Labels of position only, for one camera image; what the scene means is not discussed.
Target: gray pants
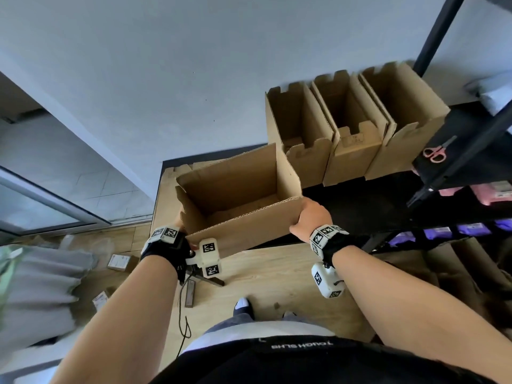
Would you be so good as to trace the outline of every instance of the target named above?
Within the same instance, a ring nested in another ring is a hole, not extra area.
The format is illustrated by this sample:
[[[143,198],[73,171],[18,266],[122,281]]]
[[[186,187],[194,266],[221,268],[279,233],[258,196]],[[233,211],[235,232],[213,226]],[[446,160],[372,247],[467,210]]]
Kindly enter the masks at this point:
[[[301,318],[296,315],[286,315],[283,317],[282,321],[290,321],[290,322],[302,322],[309,323],[310,325],[316,325],[316,323],[312,323],[304,318]],[[204,332],[204,334],[211,333],[212,331],[217,331],[221,329],[226,329],[231,326],[241,325],[243,323],[251,323],[255,322],[249,314],[237,314],[232,316],[231,318],[227,318],[225,321],[222,321],[215,326],[209,328]]]

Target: foot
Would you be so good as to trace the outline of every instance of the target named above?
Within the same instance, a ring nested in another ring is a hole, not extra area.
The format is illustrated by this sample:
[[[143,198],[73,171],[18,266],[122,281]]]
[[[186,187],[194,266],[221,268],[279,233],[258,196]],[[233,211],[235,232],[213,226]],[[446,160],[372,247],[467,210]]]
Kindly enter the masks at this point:
[[[285,316],[289,316],[289,315],[297,316],[297,314],[295,314],[293,311],[285,311],[284,314],[283,314],[283,318]]]
[[[240,298],[234,306],[233,316],[238,314],[249,314],[249,316],[254,320],[253,305],[247,298]]]

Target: person's right arm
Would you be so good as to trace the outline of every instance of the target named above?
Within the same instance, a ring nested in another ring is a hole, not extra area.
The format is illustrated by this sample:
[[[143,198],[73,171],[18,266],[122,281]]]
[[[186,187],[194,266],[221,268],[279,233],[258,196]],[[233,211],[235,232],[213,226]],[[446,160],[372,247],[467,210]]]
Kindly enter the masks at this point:
[[[329,212],[306,200],[290,231],[309,242],[325,224],[332,224]],[[512,383],[512,342],[464,303],[355,246],[332,262],[385,345]]]

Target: black shirt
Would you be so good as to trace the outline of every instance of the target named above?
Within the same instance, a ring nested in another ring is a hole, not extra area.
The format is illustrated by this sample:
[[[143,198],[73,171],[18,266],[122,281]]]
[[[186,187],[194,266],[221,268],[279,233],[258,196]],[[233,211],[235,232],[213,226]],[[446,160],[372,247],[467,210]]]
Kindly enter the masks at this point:
[[[242,339],[183,353],[150,384],[494,383],[373,343],[316,335]]]

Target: person's right hand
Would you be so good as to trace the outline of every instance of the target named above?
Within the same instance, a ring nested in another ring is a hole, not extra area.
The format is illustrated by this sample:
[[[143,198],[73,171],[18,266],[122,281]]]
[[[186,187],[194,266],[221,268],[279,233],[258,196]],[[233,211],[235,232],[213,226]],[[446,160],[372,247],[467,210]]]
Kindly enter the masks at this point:
[[[330,213],[320,203],[304,197],[301,215],[296,225],[290,226],[290,233],[309,243],[311,233],[322,225],[332,225]]]

